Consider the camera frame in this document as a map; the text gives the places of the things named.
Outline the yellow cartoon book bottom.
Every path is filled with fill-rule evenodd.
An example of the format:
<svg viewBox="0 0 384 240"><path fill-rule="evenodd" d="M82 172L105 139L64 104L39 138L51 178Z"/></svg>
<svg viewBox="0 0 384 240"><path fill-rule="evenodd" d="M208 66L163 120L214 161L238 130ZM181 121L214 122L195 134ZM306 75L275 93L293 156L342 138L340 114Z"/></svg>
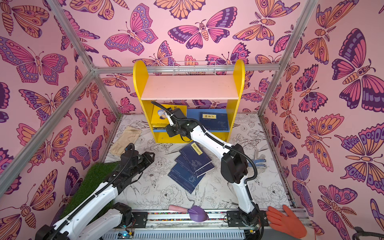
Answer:
<svg viewBox="0 0 384 240"><path fill-rule="evenodd" d="M163 105L166 109L175 110L176 108L180 109L184 115L187 113L187 106L185 105ZM158 106L154 106L153 114L151 119L151 124L154 128L165 128L170 122L166 116L166 111L161 109Z"/></svg>

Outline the navy blue book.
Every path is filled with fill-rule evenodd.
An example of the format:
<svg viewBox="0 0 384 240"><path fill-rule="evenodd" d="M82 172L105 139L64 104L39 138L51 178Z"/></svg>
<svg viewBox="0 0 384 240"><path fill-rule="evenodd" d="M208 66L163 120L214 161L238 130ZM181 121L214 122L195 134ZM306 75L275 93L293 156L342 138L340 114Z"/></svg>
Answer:
<svg viewBox="0 0 384 240"><path fill-rule="evenodd" d="M200 113L200 123L209 131L228 131L229 120L225 113Z"/></svg>
<svg viewBox="0 0 384 240"><path fill-rule="evenodd" d="M179 150L189 169L197 177L205 175L215 168L211 158L196 143L192 142Z"/></svg>
<svg viewBox="0 0 384 240"><path fill-rule="evenodd" d="M195 174L190 173L180 163L176 163L168 173L168 176L180 185L184 190L191 194L200 181L204 178L205 174L197 177Z"/></svg>

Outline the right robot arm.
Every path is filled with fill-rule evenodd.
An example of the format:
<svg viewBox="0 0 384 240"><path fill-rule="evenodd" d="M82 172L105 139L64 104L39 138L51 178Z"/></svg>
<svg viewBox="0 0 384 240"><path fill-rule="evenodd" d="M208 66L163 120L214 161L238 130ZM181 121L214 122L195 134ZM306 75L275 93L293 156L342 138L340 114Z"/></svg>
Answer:
<svg viewBox="0 0 384 240"><path fill-rule="evenodd" d="M263 228L265 212L253 201L248 187L248 183L257 178L258 170L251 158L244 153L243 147L239 144L230 145L219 139L198 120L187 118L178 108L171 110L155 101L151 103L166 112L170 123L166 126L169 137L187 137L205 147L221 161L221 175L233 186L241 221L248 227Z"/></svg>

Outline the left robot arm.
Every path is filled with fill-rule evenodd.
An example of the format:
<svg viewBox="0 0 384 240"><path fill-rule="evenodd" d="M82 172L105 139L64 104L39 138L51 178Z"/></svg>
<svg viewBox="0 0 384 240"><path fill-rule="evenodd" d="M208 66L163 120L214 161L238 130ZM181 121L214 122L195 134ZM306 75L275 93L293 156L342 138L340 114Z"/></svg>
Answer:
<svg viewBox="0 0 384 240"><path fill-rule="evenodd" d="M116 203L101 217L97 214L121 194L129 185L137 182L144 170L155 160L155 153L139 154L130 143L121 155L117 168L78 207L53 226L41 227L37 240L98 240L115 227L134 225L132 208Z"/></svg>

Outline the yellow pink blue bookshelf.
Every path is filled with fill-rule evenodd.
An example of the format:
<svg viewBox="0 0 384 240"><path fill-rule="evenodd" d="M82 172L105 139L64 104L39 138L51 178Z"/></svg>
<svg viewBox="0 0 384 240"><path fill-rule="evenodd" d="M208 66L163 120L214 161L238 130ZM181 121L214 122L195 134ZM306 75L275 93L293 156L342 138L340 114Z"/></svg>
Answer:
<svg viewBox="0 0 384 240"><path fill-rule="evenodd" d="M229 121L227 132L214 135L229 142L245 85L245 64L238 60L232 75L165 75L150 76L144 62L133 67L133 82L142 110L152 130L152 101L225 100Z"/></svg>

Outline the green artificial grass mat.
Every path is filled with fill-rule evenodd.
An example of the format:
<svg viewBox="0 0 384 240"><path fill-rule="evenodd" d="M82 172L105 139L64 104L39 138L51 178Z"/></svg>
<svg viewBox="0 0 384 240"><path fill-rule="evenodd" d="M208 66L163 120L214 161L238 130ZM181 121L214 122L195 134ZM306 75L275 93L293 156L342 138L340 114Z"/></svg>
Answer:
<svg viewBox="0 0 384 240"><path fill-rule="evenodd" d="M61 213L60 220L66 215L68 215L70 212L72 212L90 194L92 194L97 189L99 184L104 181L105 177L112 173L118 165L119 162L94 164L85 175L85 178L81 183L81 186L78 191L75 193L69 204Z"/></svg>

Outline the green circuit board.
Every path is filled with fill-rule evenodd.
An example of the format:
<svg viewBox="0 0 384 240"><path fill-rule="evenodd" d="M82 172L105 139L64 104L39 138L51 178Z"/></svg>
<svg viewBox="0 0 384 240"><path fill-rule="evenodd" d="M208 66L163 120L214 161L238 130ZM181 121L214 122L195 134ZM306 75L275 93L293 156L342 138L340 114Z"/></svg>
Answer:
<svg viewBox="0 0 384 240"><path fill-rule="evenodd" d="M120 240L120 239L133 239L133 233L132 232L127 232L127 231L121 231L118 233L118 236L117 236L117 239Z"/></svg>

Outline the purple pink trowel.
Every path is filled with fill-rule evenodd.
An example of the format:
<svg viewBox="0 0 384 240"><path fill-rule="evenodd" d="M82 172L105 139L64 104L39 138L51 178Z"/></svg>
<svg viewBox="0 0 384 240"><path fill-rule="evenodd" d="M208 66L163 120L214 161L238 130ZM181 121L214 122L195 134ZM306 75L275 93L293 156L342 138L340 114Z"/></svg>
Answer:
<svg viewBox="0 0 384 240"><path fill-rule="evenodd" d="M169 211L189 214L190 219L198 223L209 220L207 212L199 206L192 206L191 208L187 209L180 206L169 205Z"/></svg>

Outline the blue white work glove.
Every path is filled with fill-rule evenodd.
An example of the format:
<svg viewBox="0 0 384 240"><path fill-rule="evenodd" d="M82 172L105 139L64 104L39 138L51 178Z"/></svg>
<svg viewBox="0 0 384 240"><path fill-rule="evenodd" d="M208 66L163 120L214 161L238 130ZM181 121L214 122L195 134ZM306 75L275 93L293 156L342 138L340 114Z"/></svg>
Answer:
<svg viewBox="0 0 384 240"><path fill-rule="evenodd" d="M260 155L256 159L253 160L257 170L263 173L267 169L267 161L266 156L264 154Z"/></svg>

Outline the orange rubber glove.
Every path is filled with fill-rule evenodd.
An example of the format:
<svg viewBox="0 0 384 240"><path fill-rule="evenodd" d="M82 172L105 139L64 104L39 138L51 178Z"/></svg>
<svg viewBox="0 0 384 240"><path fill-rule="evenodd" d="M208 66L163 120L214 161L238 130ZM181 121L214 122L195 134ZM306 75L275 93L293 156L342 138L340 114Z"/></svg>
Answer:
<svg viewBox="0 0 384 240"><path fill-rule="evenodd" d="M271 206L268 207L266 214L270 227L296 239L306 237L308 231L294 212L286 205L283 205L283 210L285 214Z"/></svg>

